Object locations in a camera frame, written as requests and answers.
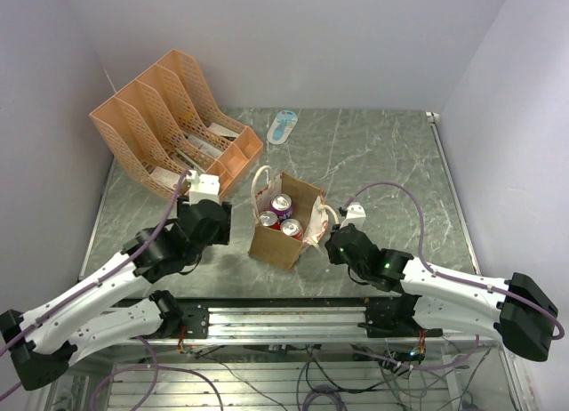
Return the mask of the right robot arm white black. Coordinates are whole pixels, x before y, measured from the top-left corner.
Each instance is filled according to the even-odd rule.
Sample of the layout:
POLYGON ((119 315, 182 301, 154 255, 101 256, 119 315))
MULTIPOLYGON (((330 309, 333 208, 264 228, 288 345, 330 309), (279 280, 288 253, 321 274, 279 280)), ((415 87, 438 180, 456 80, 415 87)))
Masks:
POLYGON ((346 265, 366 284, 405 299, 405 306, 391 316, 401 335, 453 330, 500 341, 534 362, 549 357, 557 307, 525 274, 488 278, 426 267, 409 253, 380 249, 352 223, 335 228, 325 249, 330 263, 346 265))

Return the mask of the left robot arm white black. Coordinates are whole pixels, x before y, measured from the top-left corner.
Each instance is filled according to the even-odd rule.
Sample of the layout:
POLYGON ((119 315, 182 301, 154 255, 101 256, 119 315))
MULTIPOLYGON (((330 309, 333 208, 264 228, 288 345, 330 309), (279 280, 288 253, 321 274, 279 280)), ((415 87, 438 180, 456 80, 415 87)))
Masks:
POLYGON ((96 351, 135 336, 171 337, 182 313, 173 296, 157 291, 117 314, 108 309, 126 296, 171 275, 187 275, 206 247, 227 245, 232 205, 203 199, 176 202, 177 215, 139 231, 100 269, 33 310, 1 315, 2 353, 11 357, 19 386, 40 389, 96 351))

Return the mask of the canvas bag brown printed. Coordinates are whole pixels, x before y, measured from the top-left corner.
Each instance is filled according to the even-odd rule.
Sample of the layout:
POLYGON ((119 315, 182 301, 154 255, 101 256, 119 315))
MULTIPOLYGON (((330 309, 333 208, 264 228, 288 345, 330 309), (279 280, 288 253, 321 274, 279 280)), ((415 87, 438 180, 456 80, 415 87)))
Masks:
POLYGON ((251 198, 254 233, 249 255, 279 269, 290 270, 306 250, 319 249, 326 231, 338 222, 337 213, 325 203, 321 189, 288 173, 276 174, 269 165, 255 173, 251 198), (266 212, 279 214, 272 204, 279 195, 291 199, 291 206, 282 212, 300 223, 298 234, 285 234, 281 229, 282 219, 270 226, 261 221, 266 212))

